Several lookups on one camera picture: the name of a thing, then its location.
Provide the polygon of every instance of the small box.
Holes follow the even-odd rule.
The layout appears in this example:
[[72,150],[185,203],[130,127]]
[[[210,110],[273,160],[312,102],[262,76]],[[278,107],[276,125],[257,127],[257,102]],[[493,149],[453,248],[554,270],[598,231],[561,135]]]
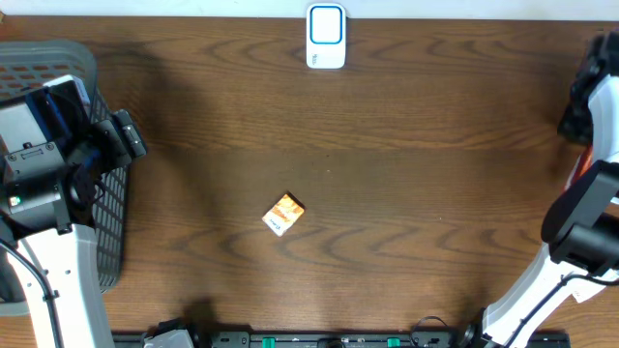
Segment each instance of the small box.
[[262,220],[281,237],[304,212],[305,209],[295,199],[285,194]]

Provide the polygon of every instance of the wooden table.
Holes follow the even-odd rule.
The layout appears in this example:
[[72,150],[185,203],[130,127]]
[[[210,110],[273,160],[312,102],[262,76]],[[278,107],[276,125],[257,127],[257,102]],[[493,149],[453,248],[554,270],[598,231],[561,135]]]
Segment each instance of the wooden table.
[[[587,41],[610,24],[349,20],[346,65],[305,64],[302,19],[5,17],[99,62],[150,154],[133,168],[113,330],[189,316],[255,330],[465,323],[540,247],[578,148],[556,135]],[[260,220],[287,190],[306,214]],[[619,291],[544,324],[614,347]],[[0,346],[34,347],[27,317]]]

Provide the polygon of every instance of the black cable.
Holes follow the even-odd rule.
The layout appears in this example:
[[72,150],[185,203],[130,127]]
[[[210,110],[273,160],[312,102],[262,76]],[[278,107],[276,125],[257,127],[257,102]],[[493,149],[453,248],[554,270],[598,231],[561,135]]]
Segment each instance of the black cable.
[[417,329],[419,328],[420,325],[424,324],[427,320],[437,320],[441,323],[443,323],[443,325],[445,325],[446,328],[449,328],[449,325],[447,325],[447,323],[445,323],[443,321],[443,319],[434,316],[434,315],[429,315],[427,317],[423,317],[421,318],[417,324],[415,324],[415,326],[413,327],[413,329],[410,330],[410,344],[414,347],[419,347],[419,344],[415,341],[415,339],[413,339],[413,334],[417,331]]
[[5,223],[7,225],[7,227],[9,227],[10,230],[13,230],[12,232],[15,234],[15,229],[17,229],[17,232],[21,232],[21,233],[30,233],[32,232],[31,228],[28,228],[20,223],[17,223],[15,221],[13,221],[13,219],[11,217],[9,217],[9,215],[7,213],[5,213],[3,210],[0,209],[0,221],[2,221],[3,223]]
[[99,188],[99,190],[101,191],[101,194],[99,195],[99,197],[95,198],[95,201],[93,203],[99,202],[99,200],[104,198],[105,194],[107,193],[107,189],[105,189],[105,185],[103,184],[101,180],[99,179],[95,180],[95,185]]
[[531,318],[533,318],[535,314],[537,314],[537,312],[540,311],[540,309],[542,309],[542,307],[548,301],[550,301],[550,299],[552,299],[552,297],[556,295],[559,290],[561,290],[562,287],[566,286],[568,282],[573,279],[587,280],[603,286],[619,286],[619,280],[599,280],[589,275],[568,275],[562,278],[561,281],[559,281],[559,283],[552,290],[550,290],[550,292],[546,296],[544,296],[544,298],[529,312],[529,314],[524,319],[520,320],[520,325],[518,325],[518,327],[514,331],[514,334],[512,334],[512,337],[510,337],[510,340],[507,341],[507,343],[505,344],[505,348],[510,348],[510,346],[514,343],[524,326],[526,326],[526,324],[531,320]]
[[60,325],[58,324],[58,313],[56,312],[56,306],[54,304],[56,294],[51,291],[49,284],[41,272],[39,272],[39,270],[37,270],[37,268],[30,261],[23,257],[23,255],[17,252],[14,247],[2,239],[0,239],[0,247],[5,249],[12,257],[17,259],[17,261],[19,261],[28,271],[30,271],[32,276],[34,276],[34,278],[41,285],[44,293],[43,300],[47,304],[47,310],[49,311],[49,321],[51,323],[51,331],[54,336],[54,343],[56,344],[56,348],[63,348],[62,337],[60,335]]

